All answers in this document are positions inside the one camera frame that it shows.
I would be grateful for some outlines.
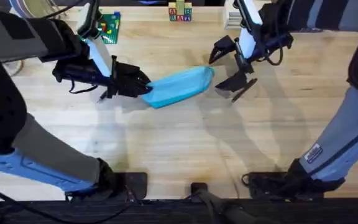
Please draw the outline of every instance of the white label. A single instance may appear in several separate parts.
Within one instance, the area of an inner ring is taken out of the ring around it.
[[[311,164],[314,160],[317,159],[323,153],[323,148],[319,144],[314,144],[314,146],[304,155],[305,160]]]

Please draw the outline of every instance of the wooden tabletop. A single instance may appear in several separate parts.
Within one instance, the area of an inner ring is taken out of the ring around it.
[[[187,23],[170,22],[166,7],[102,9],[122,12],[118,44],[108,46],[110,53],[139,66],[152,80],[207,65],[215,41],[239,35],[223,29],[221,7],[195,7]],[[72,9],[68,23],[75,25],[77,17],[78,9]],[[207,91],[157,110],[141,98],[96,103],[104,88],[69,94],[70,82],[59,84],[52,75],[55,63],[37,59],[26,60],[13,79],[29,112],[56,137],[103,158],[115,171],[147,172],[147,198],[183,198],[192,182],[206,182],[220,197],[247,198],[241,175],[286,171],[321,134],[349,86],[347,66],[358,34],[294,37],[281,66],[253,64],[250,77],[259,80],[234,104],[214,88],[237,71],[232,55],[213,65],[216,74]],[[0,190],[18,200],[63,199],[56,187],[1,173]],[[328,197],[358,197],[358,163]]]

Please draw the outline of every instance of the toy block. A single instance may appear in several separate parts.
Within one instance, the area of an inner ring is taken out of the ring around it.
[[[184,21],[184,15],[177,15],[177,21]]]
[[[191,2],[185,2],[185,8],[191,8],[193,7]]]
[[[169,20],[170,21],[176,21],[177,20],[177,15],[170,15]]]
[[[191,15],[185,15],[184,16],[184,21],[185,22],[190,22],[191,21]]]
[[[177,9],[176,8],[168,8],[169,14],[172,15],[176,15],[177,14]]]
[[[185,14],[185,0],[177,0],[177,15]]]
[[[103,31],[103,32],[106,32],[106,31],[107,31],[107,26],[106,26],[106,24],[105,24],[105,23],[102,23],[101,25],[102,25],[102,31]]]
[[[185,8],[185,15],[191,15],[191,8]]]

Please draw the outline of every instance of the black cable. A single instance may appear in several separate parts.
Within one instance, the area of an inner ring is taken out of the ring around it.
[[[73,79],[73,77],[71,78],[71,88],[70,90],[68,91],[69,93],[71,94],[79,94],[79,93],[86,93],[86,92],[89,92],[89,91],[93,91],[95,89],[97,89],[97,87],[99,87],[98,85],[95,85],[95,86],[92,86],[91,88],[87,88],[85,90],[77,90],[77,91],[73,91],[74,88],[75,88],[75,81]]]
[[[200,197],[200,195],[202,194],[202,191],[196,191],[192,194],[190,194],[189,196],[185,197],[184,200],[191,200],[192,197],[198,197],[205,205],[208,211],[208,215],[212,221],[212,224],[216,224],[216,220],[215,220],[215,209],[214,206],[212,204],[212,201],[208,198],[208,201],[205,201],[203,197]]]
[[[274,20],[274,26],[275,26],[275,31],[276,31],[276,35],[277,35],[277,42],[278,42],[278,47],[279,47],[279,51],[280,51],[280,58],[278,59],[278,62],[273,62],[272,59],[270,59],[271,53],[270,52],[267,53],[264,50],[264,47],[262,46],[262,43],[260,41],[257,42],[257,44],[259,45],[259,49],[264,53],[264,60],[268,61],[268,63],[273,66],[280,65],[283,62],[283,58],[284,58],[283,44],[281,42],[280,33],[278,30],[278,15],[280,14],[280,10],[283,5],[284,5],[284,1],[280,1],[280,4],[278,5],[276,16],[275,16],[275,20]]]
[[[37,210],[35,208],[32,208],[32,207],[29,207],[21,202],[18,202],[2,193],[0,193],[0,199],[3,199],[4,201],[8,202],[8,203],[11,203],[12,205],[14,206],[17,206],[17,207],[20,207],[20,208],[23,208],[29,212],[32,212],[34,214],[37,214],[37,215],[40,215],[44,218],[48,218],[50,220],[53,220],[55,222],[59,222],[59,223],[66,223],[66,224],[98,224],[98,223],[102,223],[102,222],[105,222],[105,221],[108,221],[112,218],[115,218],[117,216],[119,216],[121,213],[125,212],[128,208],[131,207],[131,205],[126,205],[124,208],[120,209],[118,212],[116,212],[114,215],[111,215],[110,217],[107,217],[107,218],[104,218],[102,220],[98,220],[98,221],[95,221],[95,222],[88,222],[88,223],[78,223],[78,222],[71,222],[71,221],[66,221],[66,220],[62,220],[62,219],[59,219],[57,217],[54,217],[53,215],[50,215],[50,214],[47,214],[45,212],[42,212],[40,210]]]
[[[57,15],[63,13],[63,12],[66,12],[66,11],[70,10],[72,7],[79,5],[79,4],[80,4],[81,2],[83,2],[83,1],[85,1],[85,0],[77,0],[77,1],[74,2],[73,4],[67,6],[66,8],[61,9],[61,10],[59,10],[59,11],[56,11],[56,12],[54,12],[54,13],[51,13],[51,14],[49,14],[49,15],[43,16],[43,17],[41,17],[41,19],[48,19],[48,18],[57,16]]]

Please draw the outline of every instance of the black mount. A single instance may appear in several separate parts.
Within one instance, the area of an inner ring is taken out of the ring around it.
[[[145,172],[114,173],[102,159],[99,161],[99,181],[92,189],[79,192],[65,192],[70,202],[89,201],[130,201],[139,203],[147,194],[147,174]]]

